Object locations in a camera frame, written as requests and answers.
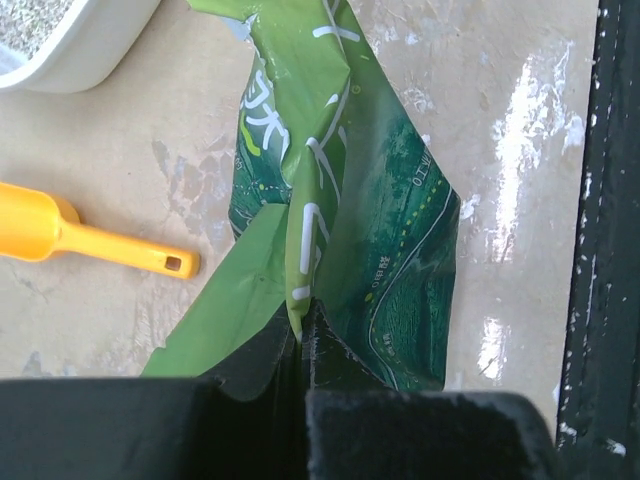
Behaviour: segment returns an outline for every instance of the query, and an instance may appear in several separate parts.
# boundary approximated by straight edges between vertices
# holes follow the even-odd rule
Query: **yellow scoop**
[[[39,262],[77,252],[177,278],[198,273],[197,253],[82,225],[62,198],[0,182],[0,255]]]

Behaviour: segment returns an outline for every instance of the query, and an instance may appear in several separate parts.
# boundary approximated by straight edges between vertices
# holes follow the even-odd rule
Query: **scoop handle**
[[[65,223],[58,249],[82,253],[171,277],[188,279],[198,273],[200,256],[195,252],[106,232],[88,225]]]

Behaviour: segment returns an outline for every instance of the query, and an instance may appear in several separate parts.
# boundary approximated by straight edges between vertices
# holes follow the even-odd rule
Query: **white paint speck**
[[[589,325],[591,321],[591,305],[593,304],[593,283],[598,278],[596,275],[596,255],[591,259],[591,282],[589,283],[589,303],[587,304],[587,320],[586,324]],[[587,336],[584,337],[584,345],[587,344]]]
[[[415,45],[420,41],[420,38],[413,32],[409,32],[409,34],[404,37],[404,43],[407,45]]]
[[[396,31],[395,27],[391,27],[390,29],[384,32],[385,42],[395,42],[396,40],[399,40],[399,39],[400,37],[398,36],[398,32]]]
[[[574,113],[571,115],[569,122],[565,125],[564,129],[567,134],[564,137],[564,145],[562,147],[562,154],[570,147],[581,147],[584,143],[585,125],[580,115]]]
[[[474,193],[469,200],[462,203],[460,207],[460,221],[467,220],[473,216],[476,207],[480,204],[480,200],[480,195]]]
[[[627,454],[627,447],[621,443],[615,442],[610,438],[607,439],[607,449],[614,455],[620,455],[624,457]]]
[[[582,199],[586,200],[591,195],[591,172],[587,172],[587,178],[584,180],[584,195],[582,195]]]
[[[562,433],[566,433],[567,435],[570,435],[572,437],[575,437],[576,435],[578,435],[578,431],[575,428],[571,428],[565,422],[562,422],[560,424],[560,431]]]
[[[419,113],[435,108],[431,97],[415,87],[407,88],[402,94],[406,102],[411,103]]]
[[[376,57],[380,55],[380,40],[378,38],[372,38],[369,44],[371,45],[371,50],[373,50],[373,54]]]

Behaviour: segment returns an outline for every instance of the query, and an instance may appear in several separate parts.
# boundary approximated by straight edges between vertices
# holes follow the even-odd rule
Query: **white litter box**
[[[28,60],[0,43],[0,91],[73,93],[113,71],[160,0],[75,0]]]

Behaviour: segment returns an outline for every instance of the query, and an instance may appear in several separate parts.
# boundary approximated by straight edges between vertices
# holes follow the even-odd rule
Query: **tiled floor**
[[[448,388],[524,393],[551,427],[596,2],[353,6],[464,202]],[[236,106],[251,59],[219,20],[166,0],[99,87],[0,95],[3,181],[206,258],[189,283],[79,256],[0,260],[0,376],[140,372],[232,244]]]

